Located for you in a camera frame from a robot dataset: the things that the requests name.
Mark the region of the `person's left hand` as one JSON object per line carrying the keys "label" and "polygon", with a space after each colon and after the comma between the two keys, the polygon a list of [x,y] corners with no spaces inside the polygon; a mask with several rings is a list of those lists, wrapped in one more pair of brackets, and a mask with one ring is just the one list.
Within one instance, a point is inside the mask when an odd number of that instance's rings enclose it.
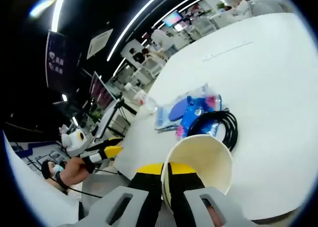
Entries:
{"label": "person's left hand", "polygon": [[89,172],[80,157],[69,159],[64,170],[60,173],[60,179],[66,186],[79,184],[88,176]]}

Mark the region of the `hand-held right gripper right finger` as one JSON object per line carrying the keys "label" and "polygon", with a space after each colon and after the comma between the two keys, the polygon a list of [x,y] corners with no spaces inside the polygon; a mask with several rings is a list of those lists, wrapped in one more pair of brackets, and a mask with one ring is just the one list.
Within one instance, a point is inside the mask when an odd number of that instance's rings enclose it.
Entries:
{"label": "hand-held right gripper right finger", "polygon": [[205,187],[197,173],[168,164],[170,206],[178,227],[250,227],[241,209],[214,187]]}

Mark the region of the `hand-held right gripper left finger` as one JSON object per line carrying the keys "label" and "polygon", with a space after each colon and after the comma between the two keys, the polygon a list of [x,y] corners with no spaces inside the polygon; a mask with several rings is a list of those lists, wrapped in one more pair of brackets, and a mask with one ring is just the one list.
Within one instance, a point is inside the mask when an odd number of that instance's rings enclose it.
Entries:
{"label": "hand-held right gripper left finger", "polygon": [[127,187],[119,186],[95,202],[78,227],[153,227],[161,209],[163,163],[137,169]]}

